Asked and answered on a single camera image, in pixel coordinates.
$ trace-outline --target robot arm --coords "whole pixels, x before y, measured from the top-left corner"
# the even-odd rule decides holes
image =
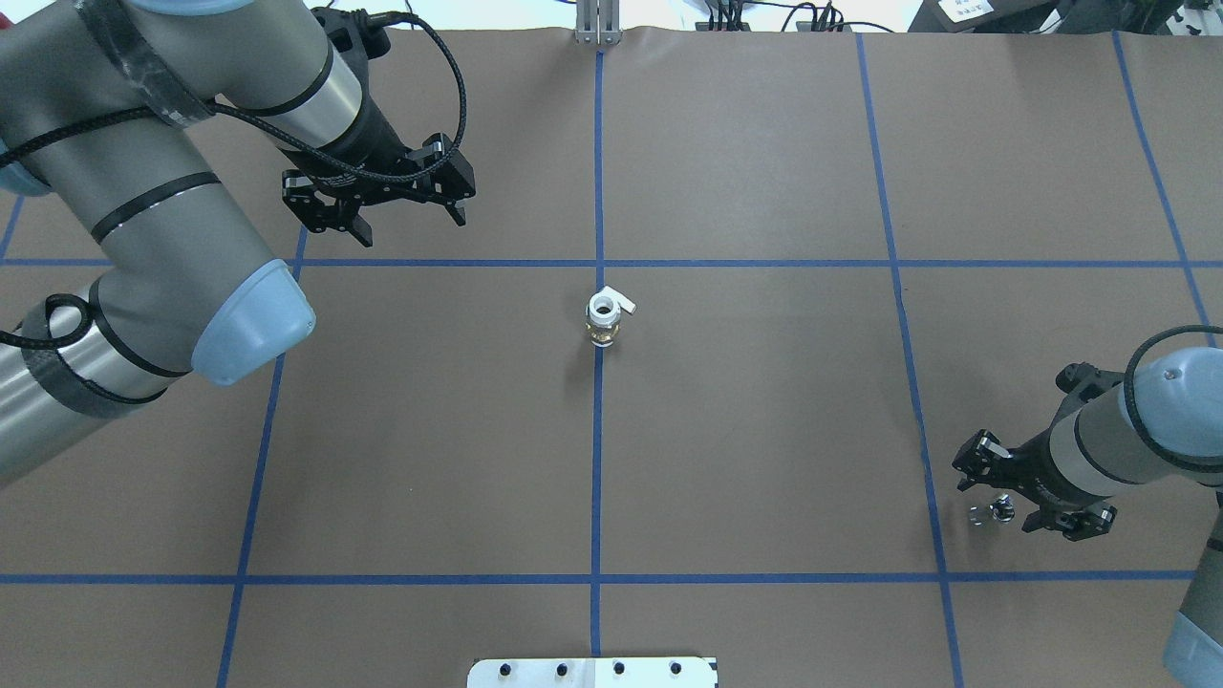
[[[1071,541],[1113,528],[1117,510],[1107,499],[1172,474],[1223,495],[1223,351],[1181,349],[1139,368],[1155,343],[1185,331],[1223,329],[1188,325],[1152,336],[1125,373],[1068,367],[1057,379],[1066,397],[1051,428],[1014,450],[977,433],[951,463],[964,474],[959,489],[1019,492],[1038,507],[1024,532],[1054,530]],[[1218,687],[1223,677],[1223,514],[1175,617],[1164,664],[1188,688]]]
[[[285,200],[316,231],[368,244],[360,207],[394,198],[461,219],[462,126],[412,150],[369,95],[367,61],[405,20],[418,22],[298,0],[61,0],[0,31],[0,186],[57,192],[114,263],[76,309],[49,299],[23,319],[26,340],[57,346],[0,347],[0,488],[188,373],[231,385],[313,329],[287,265],[182,128],[224,112],[281,141],[298,167]]]

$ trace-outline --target metal clamp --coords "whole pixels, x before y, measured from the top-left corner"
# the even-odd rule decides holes
[[[574,38],[582,45],[620,43],[620,0],[577,0]]]

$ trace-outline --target light blue joint cap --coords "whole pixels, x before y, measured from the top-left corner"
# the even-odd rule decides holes
[[[179,17],[202,17],[205,15],[224,15],[240,7],[246,7],[254,0],[127,0],[132,6],[159,15]]]
[[[1156,442],[1189,457],[1223,456],[1223,351],[1192,347],[1168,354],[1139,369],[1134,395]],[[1124,391],[1117,402],[1129,424]]]
[[[246,277],[204,328],[191,368],[221,387],[292,349],[314,330],[309,307],[289,265],[276,258]]]
[[[4,138],[0,138],[0,153],[7,152],[9,147],[5,145]],[[18,196],[46,196],[51,192],[50,186],[38,181],[38,177],[29,174],[29,170],[21,163],[0,167],[0,188],[11,191]]]
[[[1163,666],[1185,688],[1218,688],[1223,684],[1223,646],[1177,612],[1163,649]]]

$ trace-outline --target white bracket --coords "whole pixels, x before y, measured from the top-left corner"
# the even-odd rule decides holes
[[[483,660],[467,688],[718,688],[718,660],[607,657]]]
[[[620,43],[620,0],[577,0],[574,38],[582,45]]]

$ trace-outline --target white paper sticker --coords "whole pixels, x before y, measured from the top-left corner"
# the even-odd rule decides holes
[[[955,23],[966,22],[993,11],[989,0],[938,0],[938,6]]]

